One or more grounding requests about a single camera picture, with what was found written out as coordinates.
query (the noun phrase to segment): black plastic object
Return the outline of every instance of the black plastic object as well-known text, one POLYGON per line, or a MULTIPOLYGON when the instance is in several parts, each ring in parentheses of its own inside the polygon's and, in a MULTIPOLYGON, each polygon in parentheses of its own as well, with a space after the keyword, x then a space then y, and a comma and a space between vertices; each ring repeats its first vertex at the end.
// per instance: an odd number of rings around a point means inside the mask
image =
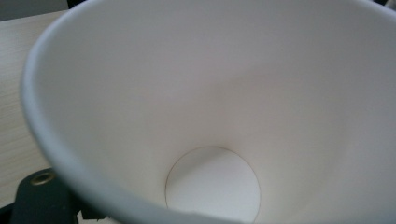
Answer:
POLYGON ((69 6, 69 8, 72 8, 84 1, 85 0, 67 0, 67 5, 69 6))
POLYGON ((46 169, 22 180, 15 202, 0 209, 0 223, 78 224, 80 211, 84 219, 106 217, 71 192, 52 169, 46 169))

